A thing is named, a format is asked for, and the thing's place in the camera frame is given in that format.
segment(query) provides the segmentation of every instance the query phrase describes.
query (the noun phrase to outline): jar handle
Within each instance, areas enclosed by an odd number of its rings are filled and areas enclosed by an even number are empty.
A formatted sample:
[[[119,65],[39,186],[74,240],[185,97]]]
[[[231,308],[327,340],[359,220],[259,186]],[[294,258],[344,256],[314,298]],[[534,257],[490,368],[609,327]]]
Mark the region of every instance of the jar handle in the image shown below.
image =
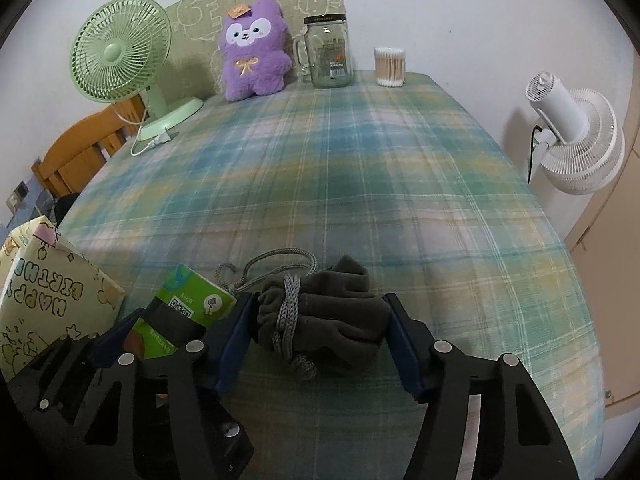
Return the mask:
[[[306,44],[305,44],[306,64],[303,64],[300,61],[300,50],[299,50],[300,42],[304,39],[305,39],[304,36],[299,36],[295,40],[293,40],[293,57],[295,58],[298,66],[301,68],[302,75],[307,75],[309,73],[309,54],[306,51]]]

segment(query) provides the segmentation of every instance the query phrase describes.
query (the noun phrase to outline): power outlet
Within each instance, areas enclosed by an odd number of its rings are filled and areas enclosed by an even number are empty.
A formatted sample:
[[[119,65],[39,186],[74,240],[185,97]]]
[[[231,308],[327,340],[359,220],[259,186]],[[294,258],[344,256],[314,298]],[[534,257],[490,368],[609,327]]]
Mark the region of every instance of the power outlet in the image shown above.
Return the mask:
[[[6,199],[5,203],[12,214],[15,214],[15,210],[20,207],[20,204],[27,197],[28,193],[29,188],[24,182],[21,182],[18,184],[18,187],[15,188],[14,192],[9,195],[9,198]]]

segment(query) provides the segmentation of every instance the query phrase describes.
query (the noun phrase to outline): cotton swab container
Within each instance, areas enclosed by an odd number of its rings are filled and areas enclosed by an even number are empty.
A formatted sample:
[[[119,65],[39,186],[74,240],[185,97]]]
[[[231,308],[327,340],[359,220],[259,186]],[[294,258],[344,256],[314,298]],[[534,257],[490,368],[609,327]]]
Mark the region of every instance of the cotton swab container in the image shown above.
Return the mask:
[[[377,46],[376,81],[380,86],[402,86],[404,84],[404,49]]]

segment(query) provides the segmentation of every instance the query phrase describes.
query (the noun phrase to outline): black lid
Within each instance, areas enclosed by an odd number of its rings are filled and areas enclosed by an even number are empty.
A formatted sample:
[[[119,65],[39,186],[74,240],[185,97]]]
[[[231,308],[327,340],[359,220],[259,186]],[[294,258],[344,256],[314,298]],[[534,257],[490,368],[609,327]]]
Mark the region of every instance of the black lid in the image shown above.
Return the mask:
[[[307,16],[304,19],[305,25],[310,23],[324,23],[324,22],[340,22],[347,19],[347,15],[343,12],[337,14],[320,14],[318,16]]]

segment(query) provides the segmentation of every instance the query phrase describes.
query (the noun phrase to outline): yellow paper bag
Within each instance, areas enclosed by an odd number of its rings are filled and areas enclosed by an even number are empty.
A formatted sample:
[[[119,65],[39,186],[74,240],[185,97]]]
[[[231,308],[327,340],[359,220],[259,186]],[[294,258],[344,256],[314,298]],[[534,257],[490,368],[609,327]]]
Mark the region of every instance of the yellow paper bag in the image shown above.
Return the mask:
[[[9,234],[0,283],[0,371],[7,381],[60,336],[106,332],[125,296],[45,217]]]

